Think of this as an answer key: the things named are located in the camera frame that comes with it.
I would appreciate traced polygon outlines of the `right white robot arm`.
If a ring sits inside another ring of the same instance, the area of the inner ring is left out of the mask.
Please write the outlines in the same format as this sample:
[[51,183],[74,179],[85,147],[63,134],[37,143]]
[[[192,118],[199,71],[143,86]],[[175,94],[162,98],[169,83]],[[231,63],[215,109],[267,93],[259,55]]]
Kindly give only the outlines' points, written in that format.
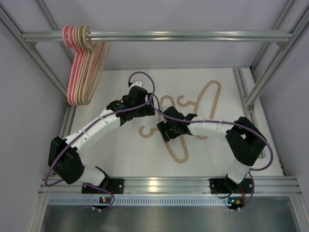
[[156,126],[165,143],[181,135],[207,136],[227,142],[234,161],[225,176],[230,186],[240,184],[267,145],[266,138],[246,117],[234,122],[215,121],[189,113],[184,116],[173,106],[160,113],[163,120]]

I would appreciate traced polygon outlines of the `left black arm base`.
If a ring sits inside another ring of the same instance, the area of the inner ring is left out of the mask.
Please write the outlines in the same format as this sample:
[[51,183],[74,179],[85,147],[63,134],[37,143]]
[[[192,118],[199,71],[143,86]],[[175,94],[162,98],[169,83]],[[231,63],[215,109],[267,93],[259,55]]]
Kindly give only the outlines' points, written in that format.
[[98,166],[85,166],[78,178],[82,183],[82,194],[123,194],[124,179],[111,178]]

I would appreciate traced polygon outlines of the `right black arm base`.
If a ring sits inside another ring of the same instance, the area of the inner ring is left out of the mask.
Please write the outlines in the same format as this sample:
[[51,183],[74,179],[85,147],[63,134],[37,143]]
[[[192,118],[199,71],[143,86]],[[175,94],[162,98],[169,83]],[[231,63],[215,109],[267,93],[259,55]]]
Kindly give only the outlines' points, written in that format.
[[214,177],[209,179],[211,194],[241,194],[244,189],[245,192],[251,193],[252,180],[247,176],[251,171],[249,170],[230,170],[225,177]]

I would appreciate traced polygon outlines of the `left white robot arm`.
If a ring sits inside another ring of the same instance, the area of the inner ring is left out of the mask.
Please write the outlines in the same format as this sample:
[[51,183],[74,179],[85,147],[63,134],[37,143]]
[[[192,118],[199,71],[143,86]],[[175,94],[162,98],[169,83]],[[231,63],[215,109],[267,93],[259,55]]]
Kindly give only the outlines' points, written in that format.
[[103,186],[108,174],[99,167],[83,161],[87,151],[112,130],[136,117],[153,116],[151,93],[140,86],[133,86],[122,99],[112,101],[90,123],[75,133],[56,137],[51,142],[48,166],[66,184],[75,182]]

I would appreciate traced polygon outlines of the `aluminium hanging rail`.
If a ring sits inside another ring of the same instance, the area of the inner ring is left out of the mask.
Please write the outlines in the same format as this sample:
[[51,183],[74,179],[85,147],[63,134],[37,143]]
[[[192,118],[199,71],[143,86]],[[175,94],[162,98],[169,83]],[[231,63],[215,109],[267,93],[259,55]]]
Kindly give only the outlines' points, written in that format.
[[286,30],[90,31],[86,38],[113,42],[263,42],[285,43]]

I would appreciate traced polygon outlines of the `front aluminium rail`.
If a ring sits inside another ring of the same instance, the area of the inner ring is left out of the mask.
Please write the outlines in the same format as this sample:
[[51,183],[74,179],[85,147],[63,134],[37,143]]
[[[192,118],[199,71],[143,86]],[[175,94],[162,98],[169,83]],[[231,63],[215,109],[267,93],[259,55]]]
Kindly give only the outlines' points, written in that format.
[[[298,195],[301,193],[299,183],[292,176],[255,176],[253,177],[255,193],[259,195]],[[124,179],[126,195],[159,195],[159,194],[195,194],[211,193],[209,177],[127,177]],[[78,194],[82,184],[68,185],[64,182],[52,187],[41,184],[40,194]]]

